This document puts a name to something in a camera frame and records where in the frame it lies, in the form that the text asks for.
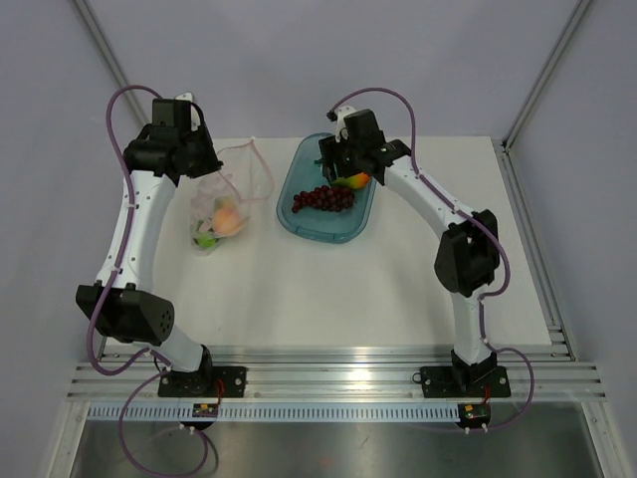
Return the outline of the toy mango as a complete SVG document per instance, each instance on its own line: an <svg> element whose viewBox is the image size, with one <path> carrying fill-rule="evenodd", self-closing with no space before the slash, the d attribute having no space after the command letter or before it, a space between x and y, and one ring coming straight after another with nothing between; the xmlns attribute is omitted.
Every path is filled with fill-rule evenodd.
<svg viewBox="0 0 637 478"><path fill-rule="evenodd" d="M368 184L369 180L369 175L364 172L360 172L348 177L338 177L331 183L331 185L334 187L358 190L364 188Z"/></svg>

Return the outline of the teal plastic tray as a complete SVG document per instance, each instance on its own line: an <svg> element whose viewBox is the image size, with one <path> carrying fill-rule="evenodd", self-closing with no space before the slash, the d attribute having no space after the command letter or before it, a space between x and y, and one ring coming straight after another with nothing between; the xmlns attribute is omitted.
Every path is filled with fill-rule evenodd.
<svg viewBox="0 0 637 478"><path fill-rule="evenodd" d="M354 192L353 205L348 210L322 211L306 206L297 213L292 211L296 194L326 185L318 163L319 141L324 137L328 137L327 132L314 133L303 138L298 145L279 195L277 217L288 232L301 238L344 244L365 228L373 202L375 182Z"/></svg>

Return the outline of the clear zip top bag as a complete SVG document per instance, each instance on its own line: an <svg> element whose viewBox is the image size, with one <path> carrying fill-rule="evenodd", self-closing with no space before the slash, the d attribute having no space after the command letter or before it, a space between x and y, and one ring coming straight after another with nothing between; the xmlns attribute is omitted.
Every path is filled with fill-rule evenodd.
<svg viewBox="0 0 637 478"><path fill-rule="evenodd" d="M190 240L192 246L202 254L212 253L221 243L246 229L252 216L269 200L275 189L273 172L253 137L242 144L218 150L217 156L223 162L222 168L199 179L190 199ZM220 243L216 248L199 250L192 241L195 223L203 221L203 229L212 230L214 212L225 206L240 211L246 221L245 227L232 237L218 237Z"/></svg>

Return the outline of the orange toy peach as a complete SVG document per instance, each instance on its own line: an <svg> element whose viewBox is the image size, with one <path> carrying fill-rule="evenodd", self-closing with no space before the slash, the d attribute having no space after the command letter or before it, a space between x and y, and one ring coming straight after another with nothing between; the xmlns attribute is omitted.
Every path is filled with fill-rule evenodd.
<svg viewBox="0 0 637 478"><path fill-rule="evenodd" d="M212 231L217 237L232 237L245 225L245 218L240 211L229 206L216 210L212 217Z"/></svg>

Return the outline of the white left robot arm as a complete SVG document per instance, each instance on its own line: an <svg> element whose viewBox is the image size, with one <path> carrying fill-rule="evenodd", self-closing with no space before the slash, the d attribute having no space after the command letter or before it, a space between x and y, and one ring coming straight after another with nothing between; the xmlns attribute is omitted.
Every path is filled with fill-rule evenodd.
<svg viewBox="0 0 637 478"><path fill-rule="evenodd" d="M182 177L218 171L204 114L190 94L152 102L151 121L120 153L123 192L105 261L94 282L80 285L76 303L90 321L87 352L101 374L94 336L138 348L160 366L162 397L202 397L220 386L209 350L175 324L173 304L153 292L153 266L168 206Z"/></svg>

